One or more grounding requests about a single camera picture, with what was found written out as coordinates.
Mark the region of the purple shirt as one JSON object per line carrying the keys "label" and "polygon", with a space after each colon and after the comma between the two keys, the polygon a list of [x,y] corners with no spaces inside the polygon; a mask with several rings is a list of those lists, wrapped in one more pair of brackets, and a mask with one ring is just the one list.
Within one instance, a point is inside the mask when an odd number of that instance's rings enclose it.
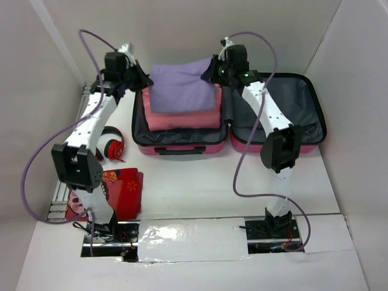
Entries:
{"label": "purple shirt", "polygon": [[190,113],[215,107],[216,86],[201,79],[211,59],[180,64],[153,65],[149,78],[150,108],[153,113]]}

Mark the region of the pink sweatshirt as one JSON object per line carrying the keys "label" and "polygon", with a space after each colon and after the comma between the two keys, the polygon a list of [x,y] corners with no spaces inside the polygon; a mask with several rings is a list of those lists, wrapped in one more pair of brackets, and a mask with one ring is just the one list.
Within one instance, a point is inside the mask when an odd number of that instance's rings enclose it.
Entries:
{"label": "pink sweatshirt", "polygon": [[142,90],[145,119],[151,131],[172,129],[218,129],[221,123],[222,89],[216,84],[215,107],[188,113],[152,113],[149,90]]}

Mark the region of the red black headphones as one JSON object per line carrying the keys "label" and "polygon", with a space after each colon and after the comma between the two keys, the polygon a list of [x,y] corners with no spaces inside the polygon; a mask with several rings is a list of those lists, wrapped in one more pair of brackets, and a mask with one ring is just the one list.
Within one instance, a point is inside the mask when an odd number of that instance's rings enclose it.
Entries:
{"label": "red black headphones", "polygon": [[116,135],[120,139],[110,139],[104,147],[104,153],[101,153],[101,151],[98,148],[96,148],[96,154],[95,154],[96,159],[99,162],[103,161],[104,158],[107,158],[110,161],[124,162],[124,160],[122,159],[122,155],[125,149],[124,135],[119,129],[113,126],[104,127],[101,135],[106,135],[106,134]]}

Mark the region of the red patterned cloth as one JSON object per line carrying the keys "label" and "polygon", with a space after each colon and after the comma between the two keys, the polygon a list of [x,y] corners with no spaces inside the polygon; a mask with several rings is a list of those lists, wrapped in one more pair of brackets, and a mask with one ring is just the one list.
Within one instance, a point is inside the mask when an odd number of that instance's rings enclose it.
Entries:
{"label": "red patterned cloth", "polygon": [[[104,171],[102,192],[119,221],[136,219],[141,211],[143,173],[137,168]],[[65,220],[83,213],[85,208],[78,195],[69,190]]]}

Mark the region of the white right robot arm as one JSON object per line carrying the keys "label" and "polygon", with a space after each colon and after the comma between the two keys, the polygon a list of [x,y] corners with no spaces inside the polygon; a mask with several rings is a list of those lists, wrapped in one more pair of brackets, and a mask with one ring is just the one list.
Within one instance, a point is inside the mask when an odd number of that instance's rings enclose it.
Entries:
{"label": "white right robot arm", "polygon": [[249,68],[244,45],[223,41],[219,55],[213,56],[202,79],[228,85],[238,91],[261,123],[266,140],[260,151],[265,168],[273,173],[271,199],[265,208],[264,230],[272,238],[279,237],[291,225],[290,177],[299,158],[301,127],[285,117],[272,99],[267,86],[256,70]]}

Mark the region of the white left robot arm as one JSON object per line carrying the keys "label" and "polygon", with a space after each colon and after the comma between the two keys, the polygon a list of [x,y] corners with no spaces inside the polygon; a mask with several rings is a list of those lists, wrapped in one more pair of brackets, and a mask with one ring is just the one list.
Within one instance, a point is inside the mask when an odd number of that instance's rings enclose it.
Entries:
{"label": "white left robot arm", "polygon": [[59,180],[77,194],[98,235],[112,242],[119,236],[120,228],[102,191],[103,169],[95,156],[97,143],[125,91],[137,92],[153,82],[123,48],[106,53],[104,63],[90,88],[82,122],[63,144],[52,147],[52,157]]}

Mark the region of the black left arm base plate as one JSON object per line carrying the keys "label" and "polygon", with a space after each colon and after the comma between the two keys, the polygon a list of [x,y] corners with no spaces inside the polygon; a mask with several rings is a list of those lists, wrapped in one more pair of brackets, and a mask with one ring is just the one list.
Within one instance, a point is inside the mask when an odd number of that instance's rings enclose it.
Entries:
{"label": "black left arm base plate", "polygon": [[117,225],[113,233],[95,230],[84,234],[81,257],[119,258],[127,263],[138,262],[138,239],[140,221],[124,221]]}

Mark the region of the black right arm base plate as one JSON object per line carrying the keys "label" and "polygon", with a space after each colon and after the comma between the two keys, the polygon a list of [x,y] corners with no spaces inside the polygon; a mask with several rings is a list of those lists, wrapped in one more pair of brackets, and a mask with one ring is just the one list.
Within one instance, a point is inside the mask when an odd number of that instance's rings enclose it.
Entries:
{"label": "black right arm base plate", "polygon": [[246,231],[248,254],[283,253],[298,249],[303,244],[295,218],[281,230],[270,230],[264,218],[245,220],[240,226]]}

